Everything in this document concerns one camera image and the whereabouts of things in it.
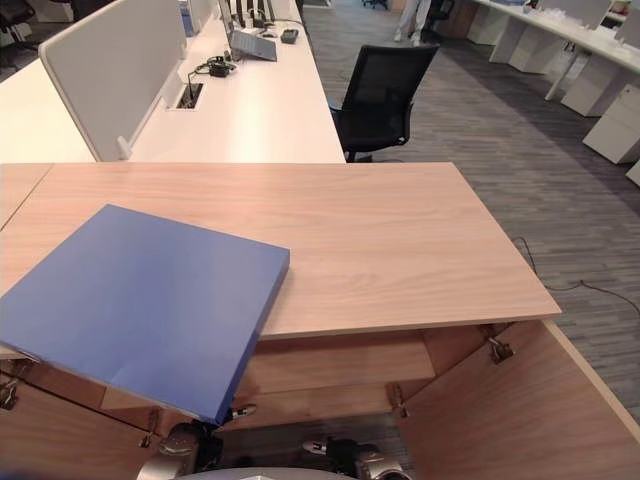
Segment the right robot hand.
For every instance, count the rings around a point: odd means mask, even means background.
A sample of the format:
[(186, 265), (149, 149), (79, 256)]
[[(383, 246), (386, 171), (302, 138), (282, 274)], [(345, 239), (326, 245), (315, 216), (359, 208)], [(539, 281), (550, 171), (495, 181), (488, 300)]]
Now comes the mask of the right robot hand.
[(360, 444), (352, 439), (306, 440), (302, 448), (311, 454), (326, 456), (336, 461), (352, 460), (358, 455)]

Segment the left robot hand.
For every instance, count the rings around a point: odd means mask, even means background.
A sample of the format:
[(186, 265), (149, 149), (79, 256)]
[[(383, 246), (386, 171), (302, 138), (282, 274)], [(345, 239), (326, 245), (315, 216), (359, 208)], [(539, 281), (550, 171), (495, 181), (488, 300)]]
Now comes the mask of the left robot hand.
[(200, 449), (209, 453), (221, 452), (224, 442), (218, 437), (217, 431), (227, 424), (255, 414), (256, 411), (257, 405), (248, 403), (239, 407), (230, 407), (221, 421), (197, 421), (196, 424), (200, 430)]

